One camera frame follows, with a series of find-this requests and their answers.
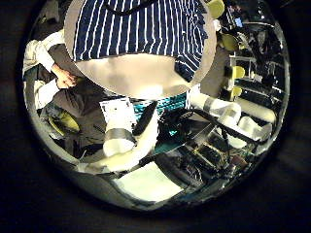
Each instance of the striped shirt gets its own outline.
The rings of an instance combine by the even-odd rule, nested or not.
[[[109,0],[124,12],[143,0]],[[128,16],[104,7],[104,0],[86,0],[77,22],[75,61],[126,53],[150,53],[176,58],[175,71],[190,82],[198,69],[207,34],[199,0],[158,0]]]

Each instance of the white sleeve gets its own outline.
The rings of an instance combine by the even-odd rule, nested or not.
[[[30,41],[27,44],[24,59],[23,59],[23,73],[31,67],[42,64],[49,72],[52,69],[54,60],[48,53],[52,46],[64,44],[64,30],[52,33],[43,41]]]
[[[55,94],[59,91],[56,85],[56,79],[49,83],[43,81],[35,81],[34,94],[36,109],[42,109],[49,104]]]

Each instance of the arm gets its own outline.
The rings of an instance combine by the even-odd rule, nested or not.
[[[57,44],[64,43],[63,30],[52,33],[43,41],[31,41],[27,44],[23,59],[23,74],[28,69],[41,63],[49,72],[56,74],[57,79],[49,83],[36,81],[34,86],[36,109],[44,108],[51,102],[61,88],[69,88],[76,84],[76,77],[62,70],[48,53],[48,50]]]

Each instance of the hand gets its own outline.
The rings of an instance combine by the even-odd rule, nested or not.
[[[69,88],[77,84],[77,77],[53,64],[52,71],[57,75],[56,84],[59,89]]]

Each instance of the yellow object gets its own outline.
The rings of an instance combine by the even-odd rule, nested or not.
[[[206,4],[213,19],[219,18],[225,11],[223,0],[211,0]]]
[[[230,100],[233,100],[235,97],[238,97],[242,94],[242,88],[235,86],[231,91]]]
[[[49,116],[49,123],[61,136],[65,135],[62,127],[73,133],[80,131],[78,123],[66,112],[62,113],[59,119],[53,119]]]
[[[232,78],[233,79],[241,79],[245,76],[245,69],[241,66],[232,66]]]
[[[237,51],[240,49],[237,39],[230,34],[222,34],[222,44],[228,51]]]
[[[53,119],[49,116],[50,125],[56,130],[61,136],[65,136],[65,133],[54,123]]]

